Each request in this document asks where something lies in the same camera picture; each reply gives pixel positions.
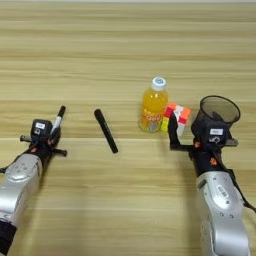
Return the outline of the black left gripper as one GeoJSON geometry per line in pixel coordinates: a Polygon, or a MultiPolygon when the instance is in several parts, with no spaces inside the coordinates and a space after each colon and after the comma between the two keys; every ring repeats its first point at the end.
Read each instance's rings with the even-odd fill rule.
{"type": "Polygon", "coordinates": [[[20,140],[29,143],[27,153],[38,156],[42,165],[47,166],[55,154],[67,156],[66,150],[57,148],[60,137],[60,126],[54,126],[49,120],[34,119],[30,135],[21,135],[20,140]]]}

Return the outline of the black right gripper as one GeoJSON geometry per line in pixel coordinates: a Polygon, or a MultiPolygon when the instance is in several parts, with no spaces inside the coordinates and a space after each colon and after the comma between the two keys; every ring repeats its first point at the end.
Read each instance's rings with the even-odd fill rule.
{"type": "Polygon", "coordinates": [[[178,139],[178,123],[172,113],[168,123],[170,149],[188,153],[197,177],[208,172],[224,172],[234,178],[233,170],[225,166],[221,154],[224,147],[236,147],[238,142],[232,137],[230,126],[221,115],[213,111],[212,118],[196,119],[191,128],[193,143],[185,145],[178,139]]]}

